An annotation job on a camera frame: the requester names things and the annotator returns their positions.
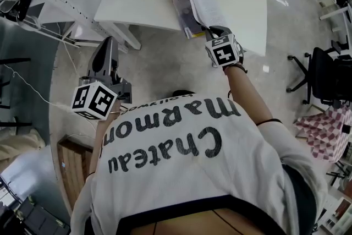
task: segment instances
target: black chair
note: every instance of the black chair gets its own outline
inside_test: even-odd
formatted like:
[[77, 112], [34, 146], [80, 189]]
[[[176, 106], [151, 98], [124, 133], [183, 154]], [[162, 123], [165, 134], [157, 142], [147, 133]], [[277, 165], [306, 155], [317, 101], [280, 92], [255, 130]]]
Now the black chair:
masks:
[[310, 103], [311, 91], [322, 104], [332, 105], [334, 108], [340, 108], [341, 101], [352, 101], [352, 60], [334, 60], [328, 55], [333, 51], [341, 54], [341, 48], [332, 41], [332, 48], [326, 51], [316, 47], [313, 56], [305, 53], [304, 56], [309, 58], [308, 70], [295, 56], [288, 56], [288, 60], [295, 60], [305, 77], [294, 88], [287, 88], [286, 92], [296, 91], [307, 83], [307, 100], [303, 100], [303, 104]]

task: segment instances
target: red checkered cloth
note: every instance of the red checkered cloth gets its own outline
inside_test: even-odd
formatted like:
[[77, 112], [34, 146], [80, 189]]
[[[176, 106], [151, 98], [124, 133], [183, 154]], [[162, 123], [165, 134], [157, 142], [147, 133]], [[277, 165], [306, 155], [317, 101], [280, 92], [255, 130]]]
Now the red checkered cloth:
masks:
[[325, 113], [301, 117], [294, 125], [308, 135], [307, 143], [314, 158], [337, 162], [349, 137], [342, 133], [344, 124], [352, 125], [352, 112], [346, 106], [338, 110], [330, 107]]

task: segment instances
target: concrete floor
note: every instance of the concrete floor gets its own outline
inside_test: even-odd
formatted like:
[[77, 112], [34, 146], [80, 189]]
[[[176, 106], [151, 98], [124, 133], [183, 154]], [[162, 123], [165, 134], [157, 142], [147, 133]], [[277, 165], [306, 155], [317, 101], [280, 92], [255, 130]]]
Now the concrete floor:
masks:
[[[306, 113], [308, 106], [301, 104], [306, 97], [305, 88], [292, 94], [285, 92], [287, 86], [293, 86], [303, 76], [297, 65], [287, 61], [287, 55], [293, 54], [303, 59], [304, 53], [312, 52], [316, 46], [327, 49], [330, 40], [337, 39], [337, 34], [332, 34], [329, 21], [319, 21], [318, 17], [326, 11], [319, 6], [318, 0], [267, 0], [267, 9], [266, 56], [245, 57], [244, 64], [274, 117], [281, 119], [295, 133], [292, 123]], [[220, 69], [211, 67], [204, 49], [204, 38], [188, 40], [181, 32], [140, 26], [132, 26], [131, 31], [142, 43], [142, 49], [119, 54], [119, 75], [132, 83], [133, 105], [162, 99], [176, 89], [227, 95], [227, 79]], [[67, 48], [79, 75], [84, 75], [94, 48]], [[263, 71], [264, 66], [269, 67], [268, 73]], [[56, 143], [63, 135], [74, 134], [72, 137], [77, 141], [93, 145], [95, 132], [92, 126], [68, 110], [77, 85], [78, 76], [64, 46], [60, 44], [50, 92], [50, 101], [60, 105], [60, 109], [54, 106], [49, 108], [50, 142], [56, 170], [60, 165]]]

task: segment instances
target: person's arm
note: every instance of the person's arm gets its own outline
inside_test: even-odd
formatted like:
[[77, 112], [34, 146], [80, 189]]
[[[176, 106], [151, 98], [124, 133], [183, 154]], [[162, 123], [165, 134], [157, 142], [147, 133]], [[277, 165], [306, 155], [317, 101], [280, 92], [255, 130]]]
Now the person's arm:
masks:
[[225, 74], [229, 80], [233, 100], [246, 111], [255, 124], [273, 118], [269, 108], [243, 70], [228, 67], [225, 69]]
[[[120, 101], [117, 100], [112, 107], [111, 111], [120, 111]], [[117, 119], [119, 116], [119, 113], [114, 113], [114, 114], [109, 114], [108, 118], [106, 121], [99, 121], [98, 126], [97, 126], [97, 131], [95, 135], [95, 140], [94, 140], [94, 147], [93, 147], [93, 154], [92, 158], [90, 160], [90, 165], [89, 165], [89, 174], [94, 173], [97, 165], [98, 165], [98, 160], [99, 160], [99, 153], [100, 153], [100, 148], [103, 143], [103, 138], [105, 135], [106, 130], [108, 129], [109, 125]]]

